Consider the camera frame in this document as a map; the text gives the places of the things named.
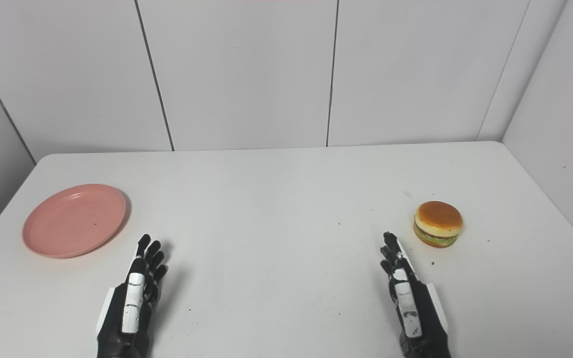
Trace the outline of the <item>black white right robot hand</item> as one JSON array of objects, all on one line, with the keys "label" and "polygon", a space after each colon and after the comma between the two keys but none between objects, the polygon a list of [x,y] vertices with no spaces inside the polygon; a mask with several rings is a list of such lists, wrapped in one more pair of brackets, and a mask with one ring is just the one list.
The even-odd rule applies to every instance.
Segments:
[{"label": "black white right robot hand", "polygon": [[399,344],[405,358],[450,358],[448,322],[436,288],[423,283],[395,234],[383,234],[381,267],[402,328]]}]

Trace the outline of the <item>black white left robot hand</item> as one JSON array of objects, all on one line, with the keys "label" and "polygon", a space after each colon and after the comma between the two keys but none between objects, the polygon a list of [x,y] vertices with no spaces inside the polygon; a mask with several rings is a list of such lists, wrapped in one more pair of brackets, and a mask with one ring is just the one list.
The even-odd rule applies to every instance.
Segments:
[{"label": "black white left robot hand", "polygon": [[146,358],[149,327],[168,273],[162,243],[144,234],[124,281],[108,290],[97,322],[98,358]]}]

